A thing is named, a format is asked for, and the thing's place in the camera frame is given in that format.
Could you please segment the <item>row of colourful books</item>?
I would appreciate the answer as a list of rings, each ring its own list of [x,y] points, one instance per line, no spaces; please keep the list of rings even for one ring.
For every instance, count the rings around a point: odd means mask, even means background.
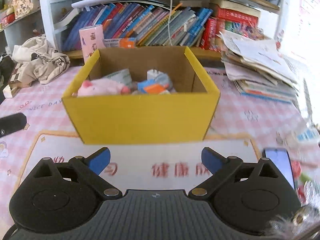
[[[264,39],[258,27],[260,11],[227,0],[180,1],[122,0],[72,9],[61,49],[81,49],[79,30],[101,24],[104,39],[135,38],[136,46],[187,46],[219,51],[223,30],[252,40]]]

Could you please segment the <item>pink checkered desk mat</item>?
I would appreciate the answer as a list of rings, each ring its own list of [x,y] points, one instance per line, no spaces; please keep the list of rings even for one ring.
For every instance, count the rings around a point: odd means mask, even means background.
[[[1,116],[23,113],[20,131],[1,138],[1,234],[13,225],[9,202],[44,157],[56,163],[101,147],[111,162],[101,176],[121,191],[184,189],[209,177],[201,150],[256,162],[265,148],[286,148],[302,172],[319,181],[319,146],[292,146],[287,137],[305,126],[292,103],[241,95],[225,70],[207,68],[214,93],[198,77],[191,93],[72,97],[79,67],[47,85],[34,84],[1,103]]]

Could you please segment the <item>beige crumpled cloth bag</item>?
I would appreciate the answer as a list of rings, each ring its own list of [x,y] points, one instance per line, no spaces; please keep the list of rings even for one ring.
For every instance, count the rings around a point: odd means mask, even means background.
[[[11,58],[17,63],[17,81],[25,85],[34,81],[46,85],[65,73],[71,64],[69,57],[51,47],[44,35],[15,45]]]

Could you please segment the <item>grey tape roll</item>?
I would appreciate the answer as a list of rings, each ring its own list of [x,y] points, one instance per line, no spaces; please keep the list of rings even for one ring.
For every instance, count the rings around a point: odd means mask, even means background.
[[[132,85],[132,77],[128,68],[113,72],[111,74],[103,76],[103,78],[122,83],[127,87],[131,87]]]

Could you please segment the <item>orange blue toothpaste box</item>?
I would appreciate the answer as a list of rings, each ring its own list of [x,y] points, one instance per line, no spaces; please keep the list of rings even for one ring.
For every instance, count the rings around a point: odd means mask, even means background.
[[[138,90],[143,94],[169,94],[167,88],[154,80],[145,80],[137,83]]]

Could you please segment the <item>pink cylindrical canister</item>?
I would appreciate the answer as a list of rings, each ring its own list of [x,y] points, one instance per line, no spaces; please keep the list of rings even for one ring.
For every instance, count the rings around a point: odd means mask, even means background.
[[[97,49],[105,48],[103,26],[101,24],[83,27],[79,30],[84,63]]]

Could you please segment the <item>white power adapter plug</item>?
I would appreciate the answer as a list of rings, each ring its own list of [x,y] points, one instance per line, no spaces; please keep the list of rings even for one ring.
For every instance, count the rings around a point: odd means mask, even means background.
[[[162,72],[156,69],[150,69],[146,72],[146,74],[147,74],[147,80],[154,80],[157,76],[162,74]]]

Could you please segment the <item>stack of papers and booklets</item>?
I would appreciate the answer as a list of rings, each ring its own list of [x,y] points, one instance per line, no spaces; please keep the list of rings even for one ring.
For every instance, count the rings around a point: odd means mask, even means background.
[[[221,61],[242,95],[291,103],[298,95],[297,75],[271,39],[252,40],[231,31],[219,33]]]

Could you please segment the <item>orange white small box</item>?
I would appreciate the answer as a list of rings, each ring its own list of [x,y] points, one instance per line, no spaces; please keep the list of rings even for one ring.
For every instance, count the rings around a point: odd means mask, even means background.
[[[108,38],[104,39],[104,46],[106,48],[135,48],[135,38]]]

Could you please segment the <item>brown checkered chess board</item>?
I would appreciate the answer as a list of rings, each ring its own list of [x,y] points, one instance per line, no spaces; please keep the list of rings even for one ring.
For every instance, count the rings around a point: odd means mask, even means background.
[[[11,89],[31,87],[32,82],[23,83],[18,79],[21,76],[21,73],[22,73],[22,65],[20,63],[17,63],[8,81],[8,84]]]

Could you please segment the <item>black smartphone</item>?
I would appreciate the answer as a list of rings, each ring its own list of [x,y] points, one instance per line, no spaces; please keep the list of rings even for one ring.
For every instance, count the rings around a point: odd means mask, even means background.
[[[264,148],[263,157],[270,159],[282,175],[287,179],[291,187],[295,190],[295,180],[293,177],[289,153],[285,148]]]

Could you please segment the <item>yellow cardboard box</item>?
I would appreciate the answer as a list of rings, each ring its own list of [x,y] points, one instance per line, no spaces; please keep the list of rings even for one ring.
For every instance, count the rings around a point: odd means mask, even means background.
[[[133,81],[157,69],[171,78],[172,94],[77,97],[85,80],[128,68]],[[187,47],[104,48],[94,52],[62,96],[85,144],[159,144],[200,141],[213,119],[220,91]]]

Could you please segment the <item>pink plush pig toy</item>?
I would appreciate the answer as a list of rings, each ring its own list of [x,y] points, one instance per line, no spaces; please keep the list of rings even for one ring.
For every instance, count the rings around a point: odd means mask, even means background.
[[[101,95],[123,95],[130,94],[131,89],[117,81],[101,78],[96,80],[85,80],[76,95],[77,97],[101,96]]]

